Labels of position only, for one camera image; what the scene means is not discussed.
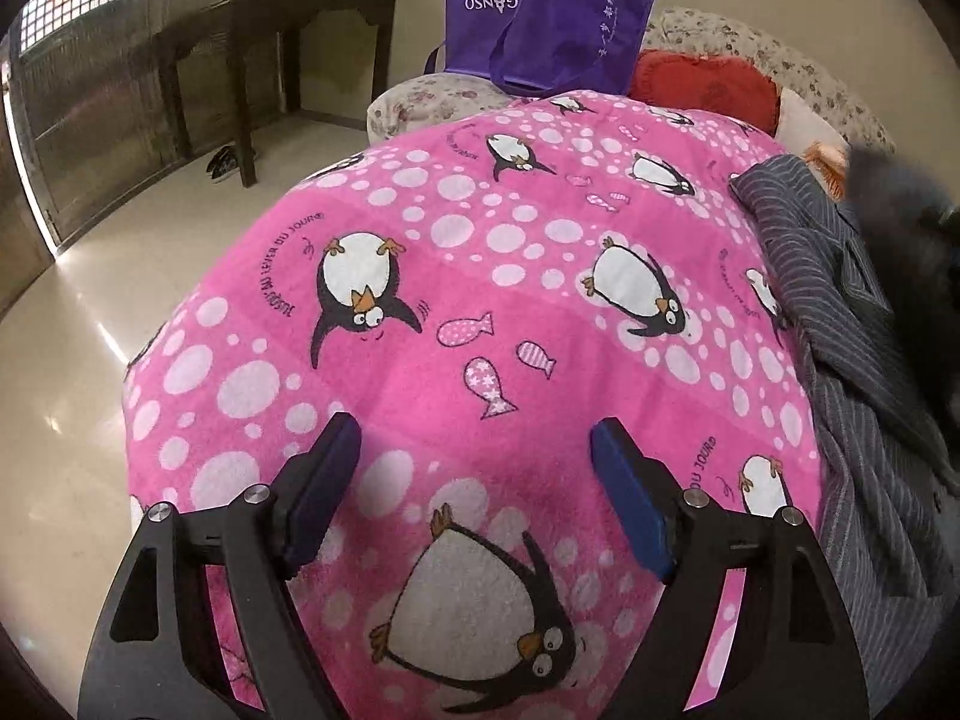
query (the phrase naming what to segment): penguin belly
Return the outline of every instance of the penguin belly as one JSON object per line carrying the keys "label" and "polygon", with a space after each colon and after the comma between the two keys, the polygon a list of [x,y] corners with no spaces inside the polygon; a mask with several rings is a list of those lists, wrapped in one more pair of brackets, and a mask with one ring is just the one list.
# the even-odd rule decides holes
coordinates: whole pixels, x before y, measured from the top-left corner
{"label": "penguin belly", "polygon": [[510,135],[491,136],[490,146],[496,152],[496,155],[506,162],[511,162],[515,157],[524,160],[530,159],[530,149]]}
{"label": "penguin belly", "polygon": [[781,506],[787,505],[784,476],[770,475],[770,461],[760,455],[753,456],[743,466],[743,475],[754,485],[743,493],[743,502],[750,514],[772,517]]}
{"label": "penguin belly", "polygon": [[340,239],[343,252],[323,257],[326,288],[344,306],[352,306],[352,294],[370,287],[374,298],[387,289],[390,279],[390,253],[377,254],[383,239],[373,233],[350,233]]}
{"label": "penguin belly", "polygon": [[520,577],[482,544],[447,529],[416,562],[387,647],[439,677],[489,680],[520,663],[517,640],[534,621]]}
{"label": "penguin belly", "polygon": [[656,317],[656,299],[664,293],[640,257],[623,247],[610,247],[593,266],[593,288],[610,303],[635,317]]}
{"label": "penguin belly", "polygon": [[673,175],[672,172],[654,162],[641,157],[634,162],[634,167],[632,168],[632,174],[635,178],[639,178],[641,181],[647,181],[651,184],[656,184],[662,187],[675,187],[677,186],[677,177]]}

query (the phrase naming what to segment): blue gripper pad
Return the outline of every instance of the blue gripper pad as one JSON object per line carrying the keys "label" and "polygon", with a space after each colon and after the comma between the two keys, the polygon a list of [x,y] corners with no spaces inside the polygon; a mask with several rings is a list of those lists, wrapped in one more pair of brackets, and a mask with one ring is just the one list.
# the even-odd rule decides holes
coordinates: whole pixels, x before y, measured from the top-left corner
{"label": "blue gripper pad", "polygon": [[[651,464],[665,468],[657,461],[645,458],[620,422],[613,418],[600,421],[590,430],[590,456],[597,478],[606,490],[627,541],[630,541],[634,557],[666,583],[673,576],[676,564],[664,515],[654,503],[655,498],[661,498],[662,503],[663,496],[645,488],[637,473],[643,469],[637,466]],[[679,491],[676,482],[672,484]]]}

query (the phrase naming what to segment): purple bag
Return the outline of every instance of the purple bag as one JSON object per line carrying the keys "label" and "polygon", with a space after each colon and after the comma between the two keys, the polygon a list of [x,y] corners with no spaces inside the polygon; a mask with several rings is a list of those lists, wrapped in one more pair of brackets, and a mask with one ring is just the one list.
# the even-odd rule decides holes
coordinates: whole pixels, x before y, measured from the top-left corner
{"label": "purple bag", "polygon": [[446,0],[446,69],[514,95],[621,95],[653,1]]}

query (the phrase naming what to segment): beige wall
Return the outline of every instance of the beige wall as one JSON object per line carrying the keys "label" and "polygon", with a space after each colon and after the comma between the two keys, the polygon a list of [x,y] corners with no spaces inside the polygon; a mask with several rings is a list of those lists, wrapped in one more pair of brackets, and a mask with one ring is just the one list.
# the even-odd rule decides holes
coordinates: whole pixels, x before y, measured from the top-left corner
{"label": "beige wall", "polygon": [[[862,95],[901,153],[960,199],[960,71],[916,0],[656,0],[657,8],[674,5],[744,20],[822,62]],[[311,28],[325,30],[326,58],[304,51],[304,104],[363,116],[373,38],[360,45],[354,23],[363,25],[357,18]],[[397,0],[391,83],[417,76],[442,39],[443,0]],[[318,76],[309,81],[308,62]]]}

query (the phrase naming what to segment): table leg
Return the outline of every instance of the table leg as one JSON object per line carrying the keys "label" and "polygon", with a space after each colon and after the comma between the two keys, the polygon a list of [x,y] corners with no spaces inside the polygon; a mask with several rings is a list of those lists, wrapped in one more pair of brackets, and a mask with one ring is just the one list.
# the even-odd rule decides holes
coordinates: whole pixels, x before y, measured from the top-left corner
{"label": "table leg", "polygon": [[253,144],[250,138],[250,105],[247,102],[247,67],[237,42],[227,38],[227,73],[233,93],[233,123],[236,131],[237,157],[240,161],[240,180],[245,187],[256,184],[253,167]]}
{"label": "table leg", "polygon": [[167,127],[174,138],[176,156],[184,160],[193,159],[193,143],[190,143],[190,132],[186,128],[184,116],[184,97],[179,87],[179,72],[176,61],[160,62],[157,65],[157,78],[160,81],[160,95],[163,98],[163,109],[166,113]]}
{"label": "table leg", "polygon": [[387,73],[390,71],[390,43],[394,39],[394,12],[378,25],[376,51],[373,54],[373,93],[370,102],[387,91]]}
{"label": "table leg", "polygon": [[287,113],[301,109],[300,76],[299,29],[288,29],[280,33],[280,78],[283,79],[284,109]]}

